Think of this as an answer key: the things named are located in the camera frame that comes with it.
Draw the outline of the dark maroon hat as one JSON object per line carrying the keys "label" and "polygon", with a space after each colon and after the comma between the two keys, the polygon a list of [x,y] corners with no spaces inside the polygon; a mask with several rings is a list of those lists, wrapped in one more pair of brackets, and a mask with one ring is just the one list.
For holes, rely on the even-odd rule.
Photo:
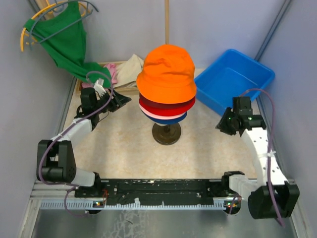
{"label": "dark maroon hat", "polygon": [[190,105],[193,105],[196,101],[196,97],[193,97],[191,100],[183,103],[177,103],[177,104],[163,104],[163,103],[157,103],[153,102],[147,98],[145,98],[141,93],[139,94],[139,98],[141,101],[150,107],[154,108],[160,108],[160,109],[176,109],[176,108],[181,108],[181,107],[188,107]]}

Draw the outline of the blue plastic bin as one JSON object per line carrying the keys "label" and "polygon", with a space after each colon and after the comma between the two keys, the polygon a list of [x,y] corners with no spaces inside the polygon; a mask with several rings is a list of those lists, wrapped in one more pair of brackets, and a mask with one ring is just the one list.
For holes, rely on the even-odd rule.
{"label": "blue plastic bin", "polygon": [[221,116],[232,107],[232,98],[249,89],[264,90],[274,79],[272,69],[229,49],[195,78],[196,98]]}

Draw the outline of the red hat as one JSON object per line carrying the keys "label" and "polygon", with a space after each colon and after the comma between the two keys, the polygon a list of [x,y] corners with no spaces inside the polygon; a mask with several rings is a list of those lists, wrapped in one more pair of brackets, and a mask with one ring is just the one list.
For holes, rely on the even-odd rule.
{"label": "red hat", "polygon": [[171,116],[176,116],[176,115],[180,115],[187,112],[193,107],[195,102],[196,102],[195,99],[190,100],[189,104],[185,106],[178,106],[175,109],[163,109],[163,108],[151,107],[146,105],[141,100],[139,100],[139,105],[141,106],[142,109],[145,109],[145,111],[149,112],[150,114],[163,116],[163,117],[171,117]]}

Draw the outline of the blue hat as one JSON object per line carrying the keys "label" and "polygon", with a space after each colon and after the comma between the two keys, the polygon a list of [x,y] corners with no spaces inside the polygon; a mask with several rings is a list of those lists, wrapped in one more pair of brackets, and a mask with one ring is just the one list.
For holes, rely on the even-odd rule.
{"label": "blue hat", "polygon": [[182,116],[175,118],[175,119],[156,119],[156,118],[153,118],[153,117],[148,116],[148,115],[145,115],[145,116],[155,123],[169,125],[169,124],[179,123],[180,121],[184,120],[187,116],[187,112],[185,114],[183,114]]}

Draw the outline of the pink hat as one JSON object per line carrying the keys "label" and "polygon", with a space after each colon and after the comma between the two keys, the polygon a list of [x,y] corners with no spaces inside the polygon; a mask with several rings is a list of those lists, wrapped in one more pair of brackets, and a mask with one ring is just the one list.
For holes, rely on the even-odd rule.
{"label": "pink hat", "polygon": [[147,111],[144,107],[141,106],[141,104],[139,104],[139,107],[140,107],[141,111],[142,111],[145,115],[147,115],[147,116],[149,116],[149,117],[151,117],[151,118],[155,118],[155,119],[164,119],[164,120],[167,120],[167,119],[176,119],[176,118],[179,118],[179,117],[184,116],[185,114],[187,114],[187,113],[182,113],[182,114],[175,115],[175,116],[160,116],[160,115],[156,115],[156,114],[153,114],[153,113]]}

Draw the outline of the orange hat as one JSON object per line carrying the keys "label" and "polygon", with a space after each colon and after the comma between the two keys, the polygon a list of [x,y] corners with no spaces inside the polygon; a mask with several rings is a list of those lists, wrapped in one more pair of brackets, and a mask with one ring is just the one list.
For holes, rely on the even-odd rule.
{"label": "orange hat", "polygon": [[155,103],[184,103],[196,96],[194,73],[194,62],[184,48],[164,44],[148,53],[136,84],[141,95]]}

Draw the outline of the cream mannequin head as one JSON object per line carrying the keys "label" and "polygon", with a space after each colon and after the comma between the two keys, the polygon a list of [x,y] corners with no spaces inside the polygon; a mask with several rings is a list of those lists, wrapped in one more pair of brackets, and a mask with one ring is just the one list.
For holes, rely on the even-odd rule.
{"label": "cream mannequin head", "polygon": [[181,136],[181,126],[179,123],[169,125],[154,124],[152,135],[154,140],[161,145],[175,144]]}

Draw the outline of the wooden clothes rack with tray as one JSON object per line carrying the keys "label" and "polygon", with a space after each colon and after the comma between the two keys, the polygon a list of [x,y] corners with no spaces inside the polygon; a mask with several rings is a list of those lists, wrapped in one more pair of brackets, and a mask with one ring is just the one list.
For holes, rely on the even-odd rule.
{"label": "wooden clothes rack with tray", "polygon": [[133,55],[144,58],[169,43],[168,0],[94,0],[98,8],[86,21],[87,59],[122,65]]}

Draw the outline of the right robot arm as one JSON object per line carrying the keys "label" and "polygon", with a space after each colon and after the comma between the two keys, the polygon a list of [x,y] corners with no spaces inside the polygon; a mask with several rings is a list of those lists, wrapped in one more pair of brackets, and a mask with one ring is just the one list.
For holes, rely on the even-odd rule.
{"label": "right robot arm", "polygon": [[225,172],[221,190],[227,196],[237,194],[248,202],[254,219],[280,219],[291,216],[300,191],[281,171],[269,143],[265,121],[255,115],[249,97],[234,97],[216,126],[228,135],[239,134],[250,150],[256,171],[256,182],[241,171]]}

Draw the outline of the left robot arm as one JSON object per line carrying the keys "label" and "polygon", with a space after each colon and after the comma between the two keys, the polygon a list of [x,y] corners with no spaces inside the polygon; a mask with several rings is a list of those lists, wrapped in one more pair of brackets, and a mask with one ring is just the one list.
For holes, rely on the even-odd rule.
{"label": "left robot arm", "polygon": [[57,136],[41,140],[37,149],[37,179],[47,185],[68,184],[83,186],[91,196],[99,196],[103,184],[96,180],[96,173],[76,166],[73,149],[91,133],[100,122],[99,114],[115,112],[131,101],[131,98],[114,90],[97,92],[84,88],[80,95],[72,124]]}

